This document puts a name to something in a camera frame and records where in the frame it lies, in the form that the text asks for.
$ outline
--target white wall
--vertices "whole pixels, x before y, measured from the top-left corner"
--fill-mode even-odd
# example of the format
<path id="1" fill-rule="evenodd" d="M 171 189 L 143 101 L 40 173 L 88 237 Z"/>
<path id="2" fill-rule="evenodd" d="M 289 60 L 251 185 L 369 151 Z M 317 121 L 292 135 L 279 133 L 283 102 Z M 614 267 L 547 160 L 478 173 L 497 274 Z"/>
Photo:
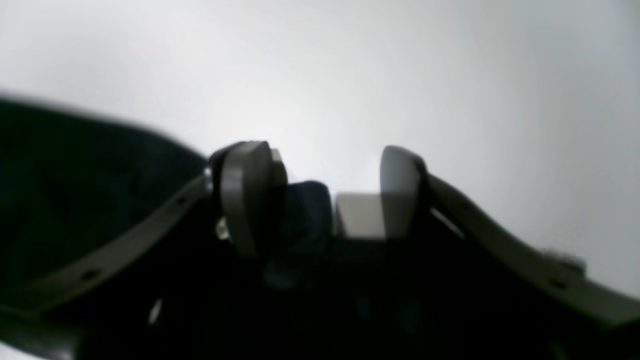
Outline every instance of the white wall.
<path id="1" fill-rule="evenodd" d="M 387 144 L 516 235 L 640 297 L 640 5 L 0 0 L 0 90 L 269 140 L 296 179 L 377 190 Z"/>

